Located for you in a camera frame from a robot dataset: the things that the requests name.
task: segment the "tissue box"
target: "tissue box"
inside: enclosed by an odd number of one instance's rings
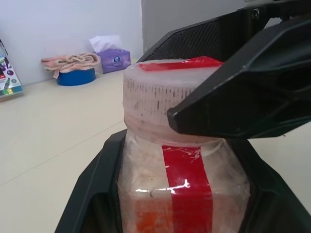
[[[101,58],[103,74],[126,69],[131,65],[131,53],[122,49],[107,49],[97,53]]]

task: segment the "jar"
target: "jar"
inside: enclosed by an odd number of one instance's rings
[[[166,112],[215,72],[207,58],[149,61],[124,75],[119,176],[124,233],[237,233],[249,181],[224,139],[181,135]]]

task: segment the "red tape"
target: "red tape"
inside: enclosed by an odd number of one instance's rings
[[[219,67],[222,64],[223,62],[219,62],[210,57],[196,57],[183,62],[149,63],[149,64],[139,64],[138,66],[144,71],[160,71],[171,69]]]
[[[174,233],[211,233],[213,199],[201,148],[162,146],[173,203]]]

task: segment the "pink towel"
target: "pink towel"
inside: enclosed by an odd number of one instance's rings
[[[54,70],[54,78],[58,78],[59,72],[68,73],[73,70],[88,70],[99,64],[100,58],[94,53],[69,55],[41,59],[45,70]]]

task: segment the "jar lid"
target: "jar lid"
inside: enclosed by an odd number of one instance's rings
[[[169,126],[167,110],[178,105],[213,74],[221,62],[208,57],[156,60],[133,64],[123,81],[124,120],[128,129],[161,144],[195,144],[208,138],[178,134]]]

